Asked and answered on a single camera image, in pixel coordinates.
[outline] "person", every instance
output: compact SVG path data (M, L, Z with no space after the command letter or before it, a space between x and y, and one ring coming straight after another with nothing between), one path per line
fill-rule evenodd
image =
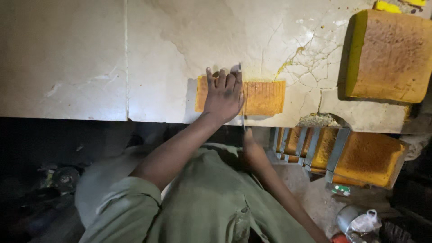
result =
M203 146L244 103L241 70L206 74L204 112L110 187L80 242L328 242L251 129L242 155Z

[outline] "floor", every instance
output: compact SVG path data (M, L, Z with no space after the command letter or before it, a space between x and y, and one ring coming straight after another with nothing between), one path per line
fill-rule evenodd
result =
M2 200L24 195L34 189L40 168L53 165L86 167L103 157L120 154L133 131L140 134L146 144L159 144L187 126L169 123L28 118L0 118L0 124L7 128L2 131L5 140L1 144L1 156L2 161L8 162L3 163L1 170L0 190L4 195ZM253 131L256 139L267 146L270 129L254 127ZM225 126L212 136L211 141L223 142L228 137L228 144L239 145L241 133L241 127ZM332 198L332 193L326 189L324 179L309 182L302 168L298 166L274 167L326 235L331 237L338 232L335 217L345 203ZM57 221L61 222L56 224L64 223L72 225L71 227L57 229L50 226L46 229L46 234L34 242L50 242L49 239L58 239L64 235L73 235L73 239L76 239L76 233L58 233L59 230L82 230L74 208L68 208L65 213L70 217L59 217Z

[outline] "crack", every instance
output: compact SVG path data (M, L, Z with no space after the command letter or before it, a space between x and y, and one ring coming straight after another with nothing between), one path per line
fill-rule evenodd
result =
M319 88L321 90L335 90L337 89L337 86L333 87L333 88Z
M192 71L191 71L192 69L191 69L190 63L189 63L189 61L186 58L186 54L184 52L180 51L180 48L173 41L169 41L169 42L171 42L175 46L175 48L177 49L177 51L183 56L184 63L186 64L186 67L187 67L187 71L189 73L192 73Z
M319 35L315 35L315 37L316 37L316 38L319 38L319 39L323 39L323 40L328 41L328 42L332 42L332 43L334 43L334 44L338 44L338 43L335 42L335 41L332 41L332 40L326 39L326 38L324 38L324 37L322 37L322 36L319 36Z
M318 104L318 114L320 113L321 102L323 101L323 90L320 89L320 103Z
M298 53L302 53L302 51L305 50L305 46L310 42L308 41L304 46L300 46L299 48L297 48L297 50L295 51L294 56L288 61L289 56L287 57L287 59L285 60L285 62L282 64L282 66L278 69L273 81L276 81L277 77L279 76L279 74L285 69L286 66L288 65L292 65L292 61L294 60L294 58L297 56Z
M311 75L312 75L312 77L314 77L314 79L315 79L315 81L317 82L317 85L318 85L318 82L321 81L321 79L317 79L312 72L311 72Z
M295 76L295 74L292 74L292 73L290 73L290 72L288 72L288 74L291 76L292 80L294 80L293 75ZM290 86L288 86L288 87L293 86L293 85L296 84L297 82L300 82L300 79L297 78L297 80L296 80L293 84L291 84Z
M294 86L294 84L296 84L296 83L299 83L299 81L297 80L297 81L295 81L293 84L291 84L290 86L286 86L287 88L289 88L289 87L291 87L291 86Z
M321 19L320 19L320 21L318 22L317 26L315 26L314 32L312 33L312 38L311 38L310 41L308 41L308 42L305 44L305 46L306 46L308 43L312 42L312 40L314 39L314 37L315 37L315 32L317 31L318 27L321 26L321 22L322 22L322 20L324 19L325 15L328 13L328 11L329 11L329 10L327 10L327 11L323 14L323 16L321 17Z
M297 44L298 44L299 46L302 46L302 45L300 44L299 40L298 40L296 37L294 37L294 39L295 39L295 41L297 41Z
M277 30L281 27L282 24L283 24L283 20L280 22L279 26L274 30L273 34L270 36L270 39L269 39L269 41L267 42L267 48L268 48L269 45L270 45L270 41L271 41L271 39L273 38L273 35L276 34Z
M300 77L298 77L298 79L301 80L301 77L304 76L304 75L306 75L306 74L311 74L311 75L312 75L312 73L304 73L303 75L301 75ZM303 85L306 86L306 87L309 87L309 88L318 88L318 81L317 81L317 79L316 79L315 77L314 77L314 80L315 80L315 82L317 83L315 87L312 87L312 86L306 85L306 84L304 84L302 81L300 81L300 83L303 84Z
M330 62L330 63L328 63L328 64L330 65L330 64L337 64L337 63L340 63L340 61L337 61L337 62Z
M108 81L105 86L102 88L102 90L105 90L107 85L109 85L110 83L114 82L118 77L120 77L118 74L116 74L110 81Z
M319 82L321 82L321 81L329 81L329 82L335 83L336 86L334 86L334 87L332 87L332 88L321 88L321 87L319 86ZM332 90L333 88L337 88L337 82L336 82L336 81L333 81L333 80L330 80L330 79L321 79L321 80L319 80L319 81L317 82L317 85L318 85L318 88L321 89L321 90Z
M311 90L305 95L305 97L304 97L304 99L303 99L303 104L302 104L302 106L300 107L300 110L299 110L299 113L301 113L302 112L302 109L303 109L303 106L305 106L305 102L306 102L306 97L312 92L312 90L313 90L313 88L311 88Z

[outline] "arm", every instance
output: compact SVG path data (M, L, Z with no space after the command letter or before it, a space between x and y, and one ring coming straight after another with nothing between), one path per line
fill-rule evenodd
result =
M241 70L219 78L206 70L209 91L202 115L186 129L156 148L130 176L140 177L161 191L178 175L192 153L224 123L231 121L243 106Z
M318 228L305 209L294 198L285 183L278 177L267 159L263 147L254 140L251 129L245 133L243 149L246 163L251 167L266 190L306 229L316 242L328 243L329 240L324 232Z

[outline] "debris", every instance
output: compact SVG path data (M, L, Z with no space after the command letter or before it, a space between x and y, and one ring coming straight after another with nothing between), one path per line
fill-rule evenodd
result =
M53 174L54 174L55 170L54 169L48 169L47 170L47 174L46 174L46 178L45 180L41 181L41 185L39 188L46 188L46 187L51 187L53 181Z
M399 140L410 144L408 154L405 157L405 161L415 160L420 156L422 149L429 144L429 140L432 136L430 134L404 134Z
M334 188L331 190L332 193L338 194L340 196L349 196L351 193L351 190L349 189L349 186L345 185L334 185Z
M330 128L342 128L348 124L342 120L342 118L330 113L311 113L307 116L300 118L298 126L311 127L330 127Z
M76 168L62 167L52 174L51 186L57 188L61 193L71 193L75 191L78 179L79 172Z

